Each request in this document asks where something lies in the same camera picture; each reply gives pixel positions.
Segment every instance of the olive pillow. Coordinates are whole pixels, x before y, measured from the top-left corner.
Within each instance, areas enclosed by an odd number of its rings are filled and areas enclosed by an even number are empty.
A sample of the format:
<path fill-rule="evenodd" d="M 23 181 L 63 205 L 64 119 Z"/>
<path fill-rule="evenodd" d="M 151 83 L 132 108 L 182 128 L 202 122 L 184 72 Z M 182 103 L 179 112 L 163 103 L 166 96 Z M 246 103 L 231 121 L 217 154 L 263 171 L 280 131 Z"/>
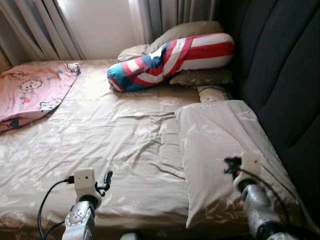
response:
<path fill-rule="evenodd" d="M 224 85 L 229 83 L 232 83 L 232 72 L 228 68 L 180 71 L 170 80 L 170 84 L 184 86 Z"/>
<path fill-rule="evenodd" d="M 195 21 L 183 23 L 169 29 L 151 44 L 133 46 L 123 50 L 118 56 L 118 62 L 136 59 L 153 53 L 163 44 L 172 40 L 215 33 L 224 33 L 224 29 L 218 21 Z"/>

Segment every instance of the black cable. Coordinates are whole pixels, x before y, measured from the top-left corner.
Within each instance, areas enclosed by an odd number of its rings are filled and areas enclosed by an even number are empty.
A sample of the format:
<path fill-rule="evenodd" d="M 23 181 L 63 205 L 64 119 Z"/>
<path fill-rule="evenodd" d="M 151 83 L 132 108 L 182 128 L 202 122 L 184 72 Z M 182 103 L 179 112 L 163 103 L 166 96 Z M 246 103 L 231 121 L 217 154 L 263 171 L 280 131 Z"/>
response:
<path fill-rule="evenodd" d="M 267 168 L 266 168 L 265 166 L 263 166 L 263 165 L 262 165 L 262 167 L 263 167 L 263 169 L 266 170 L 275 180 L 277 180 L 277 182 L 278 182 L 289 194 L 291 194 L 291 196 L 298 202 L 296 196 L 293 194 L 292 191 L 290 191 L 290 189 L 288 189 L 280 180 L 278 180 L 278 179 L 276 178 L 276 176 L 275 176 L 271 171 L 269 171 L 269 169 L 267 169 Z"/>
<path fill-rule="evenodd" d="M 38 223 L 38 230 L 39 230 L 39 233 L 40 233 L 40 237 L 41 237 L 41 240 L 46 240 L 46 237 L 44 235 L 44 232 L 43 232 L 43 229 L 42 229 L 42 226 L 41 226 L 41 212 L 42 212 L 42 208 L 45 204 L 45 201 L 47 200 L 47 197 L 49 195 L 49 193 L 52 191 L 52 189 L 61 184 L 61 183 L 68 183 L 68 184 L 73 184 L 75 182 L 75 178 L 74 176 L 68 176 L 66 177 L 65 179 L 61 180 L 61 181 L 57 181 L 55 184 L 53 184 L 50 189 L 46 192 L 43 200 L 42 200 L 42 203 L 40 205 L 40 208 L 39 208 L 39 212 L 38 212 L 38 217 L 37 217 L 37 223 Z"/>
<path fill-rule="evenodd" d="M 247 171 L 245 169 L 240 169 L 242 172 L 244 172 L 245 174 L 248 174 L 252 177 L 254 177 L 255 179 L 261 181 L 272 193 L 273 195 L 276 197 L 276 199 L 278 200 L 278 202 L 280 203 L 281 207 L 282 207 L 282 210 L 284 212 L 284 215 L 285 215 L 285 221 L 286 223 L 289 225 L 290 224 L 290 219 L 289 219 L 289 214 L 288 214 L 288 210 L 284 204 L 284 202 L 281 200 L 281 198 L 279 197 L 279 195 L 277 194 L 277 192 L 273 189 L 273 187 L 267 183 L 265 180 L 263 180 L 261 177 L 255 175 L 254 173 L 250 172 L 250 171 Z"/>
<path fill-rule="evenodd" d="M 62 222 L 56 223 L 55 225 L 51 226 L 51 227 L 45 232 L 43 239 L 46 240 L 47 236 L 49 235 L 49 233 L 50 233 L 50 231 L 51 231 L 52 229 L 54 229 L 55 227 L 58 227 L 58 226 L 60 226 L 61 224 L 64 224 L 64 223 L 65 223 L 65 221 L 62 221 Z"/>

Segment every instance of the gray curtain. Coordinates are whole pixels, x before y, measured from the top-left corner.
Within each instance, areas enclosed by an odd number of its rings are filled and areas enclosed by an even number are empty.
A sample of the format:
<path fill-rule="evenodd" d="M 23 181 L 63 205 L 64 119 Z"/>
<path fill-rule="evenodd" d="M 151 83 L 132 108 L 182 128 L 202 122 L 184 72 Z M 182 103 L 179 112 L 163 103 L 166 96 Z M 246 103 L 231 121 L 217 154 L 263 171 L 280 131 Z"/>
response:
<path fill-rule="evenodd" d="M 83 58 L 57 0 L 0 0 L 0 48 L 2 58 L 11 66 Z"/>
<path fill-rule="evenodd" d="M 145 41 L 151 43 L 176 25 L 214 20 L 219 0 L 140 0 L 139 3 Z"/>

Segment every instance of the striped pillow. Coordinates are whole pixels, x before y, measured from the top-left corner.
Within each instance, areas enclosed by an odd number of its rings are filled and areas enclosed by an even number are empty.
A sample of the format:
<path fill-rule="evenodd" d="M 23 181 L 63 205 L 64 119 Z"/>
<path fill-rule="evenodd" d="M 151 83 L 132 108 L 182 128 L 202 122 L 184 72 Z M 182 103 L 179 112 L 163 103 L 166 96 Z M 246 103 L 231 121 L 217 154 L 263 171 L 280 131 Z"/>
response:
<path fill-rule="evenodd" d="M 182 70 L 217 69 L 234 55 L 235 44 L 226 33 L 191 36 L 170 41 L 148 55 L 112 65 L 107 78 L 117 91 L 152 87 Z"/>

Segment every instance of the bed sheet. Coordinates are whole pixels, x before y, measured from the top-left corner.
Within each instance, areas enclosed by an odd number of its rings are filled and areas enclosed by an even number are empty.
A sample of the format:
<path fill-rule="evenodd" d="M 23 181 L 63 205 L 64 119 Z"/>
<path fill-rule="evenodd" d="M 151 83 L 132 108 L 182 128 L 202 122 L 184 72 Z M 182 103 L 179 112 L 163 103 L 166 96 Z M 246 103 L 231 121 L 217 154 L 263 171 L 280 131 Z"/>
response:
<path fill-rule="evenodd" d="M 186 229 L 188 189 L 174 111 L 199 102 L 198 91 L 171 85 L 114 92 L 107 70 L 115 62 L 79 61 L 81 74 L 56 110 L 0 135 L 0 238 L 38 240 L 45 192 L 87 167 L 98 182 L 114 172 L 96 211 L 94 239 L 120 239 L 133 230 L 153 240 L 247 233 L 234 223 Z M 43 227 L 62 221 L 75 199 L 73 185 L 55 188 L 43 208 Z M 63 230 L 58 227 L 49 239 L 61 239 Z"/>

